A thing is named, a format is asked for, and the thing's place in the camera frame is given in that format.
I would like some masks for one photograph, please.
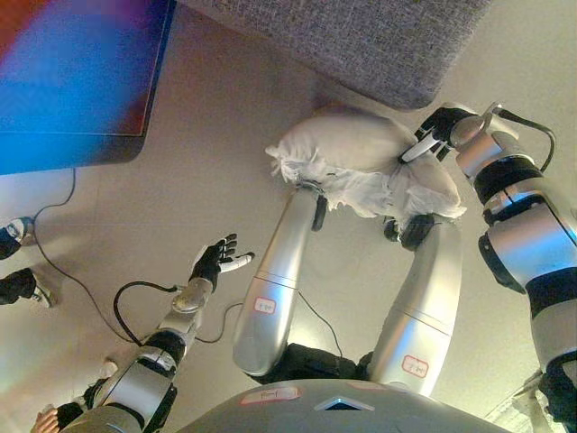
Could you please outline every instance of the floor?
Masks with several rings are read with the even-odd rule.
[[[424,110],[398,113],[180,5],[141,155],[124,165],[79,169],[73,199],[41,216],[38,237],[54,262],[87,284],[110,320],[121,285],[185,283],[197,249],[221,235],[237,232],[241,249],[262,256],[290,191],[270,176],[263,149],[309,116],[319,94],[392,115],[411,129],[446,100],[479,111],[503,101],[555,130],[559,151],[547,174],[575,190],[575,23],[572,2],[495,2],[437,100]],[[523,130],[521,140],[536,160],[544,158],[543,137]],[[482,262],[476,248],[485,229],[481,205],[447,160],[469,210],[459,223],[465,245],[460,311],[433,397],[482,417],[531,375],[537,361],[527,302],[495,283]],[[61,201],[70,182],[71,170],[0,177],[0,223]],[[301,287],[334,324],[347,357],[357,360],[372,350],[411,257],[385,242],[378,219],[358,218],[349,209],[329,215],[325,228],[311,236]],[[55,290],[60,304],[2,307],[0,425],[6,433],[29,431],[47,403],[60,405],[82,393],[105,356],[121,364],[133,350],[34,246],[1,262],[0,274],[24,266]],[[220,279],[201,336],[217,335],[224,308],[243,297],[255,266]],[[142,335],[169,304],[170,296],[136,288],[126,293],[121,309]],[[229,315],[222,342],[196,345],[183,362],[165,431],[254,385],[232,361],[236,314]],[[330,332],[303,305],[290,339],[335,351]]]

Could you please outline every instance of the gray fabric couch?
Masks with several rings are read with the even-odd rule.
[[[179,0],[397,109],[428,105],[490,0]]]

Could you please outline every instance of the robot finger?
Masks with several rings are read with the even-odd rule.
[[[226,251],[228,251],[229,248],[234,248],[237,245],[236,242],[236,238],[237,238],[237,234],[236,233],[232,233],[230,235],[228,235],[227,237],[223,237],[216,245],[219,246],[221,248],[221,254],[223,257],[225,257],[225,253]]]
[[[254,253],[247,253],[234,257],[230,262],[220,263],[220,272],[230,272],[242,268],[243,266],[249,264],[254,258]]]

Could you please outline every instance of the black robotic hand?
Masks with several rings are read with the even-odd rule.
[[[233,233],[214,245],[204,246],[197,255],[189,281],[193,278],[209,280],[213,283],[214,292],[219,273],[234,271],[250,263],[254,258],[254,253],[231,257],[236,251],[236,237],[236,233]]]

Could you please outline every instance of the wire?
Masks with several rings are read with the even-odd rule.
[[[226,326],[226,315],[228,314],[228,312],[233,309],[234,307],[238,307],[240,305],[242,305],[242,302],[237,302],[235,304],[229,305],[228,307],[226,307],[226,310],[224,311],[224,315],[223,315],[223,325],[220,329],[220,332],[218,333],[218,337],[215,338],[214,340],[203,340],[202,338],[199,337],[195,337],[195,340],[200,341],[201,343],[206,343],[208,345],[213,345],[214,343],[218,343],[220,341],[220,339],[223,337],[224,335],[224,327]]]
[[[166,287],[162,287],[158,284],[154,284],[153,282],[147,282],[147,281],[133,281],[133,282],[129,282],[128,284],[125,284],[123,287],[121,287],[118,292],[116,292],[116,295],[114,296],[114,301],[113,301],[113,310],[114,310],[114,315],[116,317],[116,320],[118,320],[119,325],[121,326],[121,328],[123,329],[123,331],[126,333],[126,335],[128,337],[130,337],[130,341],[132,341],[133,343],[135,343],[136,345],[142,346],[142,341],[140,340],[140,338],[138,338],[134,332],[130,329],[130,327],[126,324],[126,322],[124,321],[122,314],[120,314],[120,310],[118,309],[118,302],[120,300],[121,295],[123,294],[123,292],[126,289],[129,289],[133,286],[147,286],[147,287],[152,287],[156,290],[160,290],[160,291],[165,291],[168,293],[172,293],[177,291],[178,289],[176,287],[171,287],[171,288],[166,288]],[[199,338],[199,337],[195,337],[195,339],[197,341],[200,341],[201,343],[206,343],[208,345],[212,345],[214,343],[218,343],[221,338],[224,335],[224,329],[226,327],[226,316],[228,315],[228,312],[233,309],[234,307],[238,307],[241,306],[243,303],[242,302],[237,302],[233,305],[229,305],[226,310],[224,311],[223,314],[223,325],[221,327],[220,332],[218,333],[218,337],[213,339],[213,340],[205,340],[203,338]]]
[[[310,310],[311,310],[313,313],[315,313],[315,315],[316,315],[318,318],[320,318],[323,322],[325,322],[325,324],[329,327],[329,329],[330,329],[331,332],[333,333],[333,338],[334,338],[334,343],[336,344],[336,348],[338,349],[339,355],[340,355],[340,357],[342,358],[342,357],[343,357],[343,350],[341,349],[341,345],[339,345],[339,340],[338,340],[338,338],[336,337],[336,333],[334,332],[334,329],[333,329],[333,327],[331,326],[331,324],[328,322],[328,320],[326,320],[326,319],[323,318],[320,314],[318,314],[315,309],[313,309],[313,306],[310,305],[310,302],[308,302],[307,298],[305,298],[305,295],[303,295],[301,292],[299,292],[299,293],[298,293],[298,296],[300,296],[300,298],[301,298],[302,300],[304,300],[305,303],[307,304],[307,307],[309,307]]]
[[[125,284],[120,289],[118,289],[118,292],[116,292],[116,294],[114,295],[113,310],[114,310],[114,315],[116,317],[116,320],[118,320],[118,324],[123,329],[123,331],[126,333],[126,335],[128,337],[130,337],[130,340],[128,340],[128,341],[131,341],[131,342],[135,343],[136,345],[142,346],[141,340],[132,332],[132,330],[128,327],[128,325],[126,325],[126,322],[124,322],[124,319],[123,319],[122,315],[120,314],[120,310],[118,309],[118,301],[120,300],[120,296],[123,294],[123,292],[126,289],[129,289],[129,288],[134,287],[134,286],[152,287],[156,290],[165,291],[168,293],[173,293],[173,292],[177,291],[178,289],[176,287],[170,287],[170,288],[162,287],[159,284],[154,284],[153,282],[132,281],[132,282]]]
[[[508,111],[504,108],[496,108],[493,111],[493,113],[495,113],[499,117],[502,117],[503,119],[507,119],[511,122],[515,122],[516,124],[523,124],[524,126],[528,126],[529,128],[533,128],[533,129],[536,129],[537,131],[541,131],[543,134],[546,134],[547,137],[549,137],[549,153],[547,154],[547,158],[546,158],[545,162],[543,163],[543,165],[539,169],[542,172],[547,170],[547,167],[549,167],[549,164],[551,163],[551,160],[553,159],[553,156],[555,154],[555,144],[557,142],[557,139],[555,137],[554,132],[552,130],[550,130],[549,128],[547,128],[546,126],[543,126],[542,124],[538,124],[537,122],[533,122],[531,120],[524,119],[523,117],[516,115],[515,113],[511,113],[510,111]]]
[[[72,196],[74,195],[74,191],[76,190],[76,168],[72,169],[72,186],[70,187],[70,193],[68,194],[68,196],[66,197],[66,199],[64,201],[62,201],[61,203],[58,204],[54,204],[54,205],[48,205],[45,207],[41,207],[41,209],[36,212],[36,214],[32,217],[32,223],[34,224],[34,230],[32,231],[32,236],[34,238],[34,242],[36,243],[36,245],[38,246],[38,250],[40,251],[40,253],[42,254],[42,257],[44,257],[44,260],[52,267],[54,268],[56,271],[58,271],[59,273],[61,273],[62,275],[64,275],[66,278],[69,278],[71,280],[73,280],[77,285],[79,285],[88,295],[88,297],[90,298],[90,301],[92,302],[92,304],[94,305],[96,312],[98,313],[98,316],[100,316],[100,318],[106,323],[106,325],[110,328],[110,330],[116,335],[118,336],[118,338],[120,338],[123,341],[126,341],[128,343],[131,343],[131,340],[125,338],[124,336],[122,336],[116,329],[114,329],[114,327],[110,324],[110,322],[108,321],[108,319],[105,317],[105,315],[103,314],[102,310],[100,309],[100,307],[98,307],[98,304],[96,303],[96,300],[94,299],[94,296],[92,295],[92,293],[90,292],[90,290],[88,289],[87,285],[84,284],[81,280],[79,280],[76,277],[73,277],[72,275],[70,275],[69,273],[63,271],[58,265],[56,265],[56,263],[54,263],[49,257],[48,255],[46,255],[46,252],[44,251],[44,248],[42,247],[42,244],[40,242],[40,240],[38,239],[38,224],[37,224],[37,220],[38,217],[41,215],[42,212],[44,212],[46,209],[50,209],[52,207],[61,207],[61,206],[65,206],[67,205],[70,200],[72,199]]]

